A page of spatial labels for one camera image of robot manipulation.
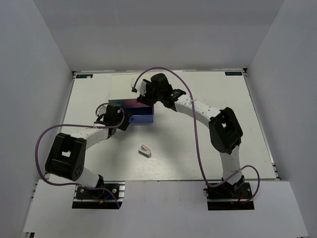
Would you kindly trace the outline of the pink white small stapler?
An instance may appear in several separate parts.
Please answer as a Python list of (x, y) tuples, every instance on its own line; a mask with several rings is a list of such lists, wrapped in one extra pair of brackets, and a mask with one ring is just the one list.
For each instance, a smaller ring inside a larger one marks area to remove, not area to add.
[(147, 158), (149, 158), (152, 155), (151, 150), (144, 144), (141, 145), (138, 152), (143, 156), (146, 156)]

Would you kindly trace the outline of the pink drawer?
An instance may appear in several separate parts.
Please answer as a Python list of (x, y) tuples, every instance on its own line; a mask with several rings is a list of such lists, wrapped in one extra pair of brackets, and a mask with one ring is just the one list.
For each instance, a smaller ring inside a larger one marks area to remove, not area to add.
[(151, 106), (147, 106), (141, 102), (138, 102), (137, 99), (125, 99), (123, 100), (123, 106), (124, 109), (128, 109), (128, 110), (152, 110), (153, 107)]

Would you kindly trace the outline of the blue wide drawer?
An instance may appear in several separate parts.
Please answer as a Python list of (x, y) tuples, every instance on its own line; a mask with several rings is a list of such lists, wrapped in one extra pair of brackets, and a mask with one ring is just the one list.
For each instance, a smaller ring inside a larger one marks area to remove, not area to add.
[(154, 108), (153, 107), (139, 107), (127, 108), (127, 112), (131, 114), (130, 123), (153, 123), (154, 122)]

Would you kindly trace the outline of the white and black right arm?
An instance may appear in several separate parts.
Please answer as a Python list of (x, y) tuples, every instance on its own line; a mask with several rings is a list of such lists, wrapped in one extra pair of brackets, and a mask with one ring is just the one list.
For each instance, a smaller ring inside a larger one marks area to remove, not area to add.
[(231, 108), (220, 110), (195, 101), (185, 91), (172, 88), (163, 73), (152, 76), (150, 81), (137, 78), (131, 87), (133, 92), (140, 93), (138, 102), (150, 107), (161, 102), (166, 108), (195, 118), (205, 125), (209, 129), (212, 146), (220, 154), (224, 193), (231, 198), (241, 193), (244, 176), (240, 167), (239, 146), (243, 131)]

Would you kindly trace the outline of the light blue small drawer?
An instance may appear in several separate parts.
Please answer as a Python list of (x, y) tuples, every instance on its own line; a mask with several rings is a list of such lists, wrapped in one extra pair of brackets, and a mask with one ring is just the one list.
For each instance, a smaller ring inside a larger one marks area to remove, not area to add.
[(124, 99), (115, 99), (115, 100), (109, 100), (110, 104), (116, 104), (119, 105), (122, 108), (125, 108), (125, 100)]

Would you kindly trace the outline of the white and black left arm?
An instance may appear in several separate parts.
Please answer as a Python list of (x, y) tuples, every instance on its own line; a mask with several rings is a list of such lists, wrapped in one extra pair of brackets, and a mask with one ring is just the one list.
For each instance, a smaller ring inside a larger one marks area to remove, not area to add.
[(86, 151), (92, 146), (111, 138), (116, 131), (125, 131), (130, 125), (132, 114), (119, 104), (104, 103), (96, 109), (96, 120), (90, 126), (77, 125), (83, 130), (59, 133), (48, 155), (45, 171), (87, 187), (94, 198), (104, 194), (104, 179), (85, 167)]

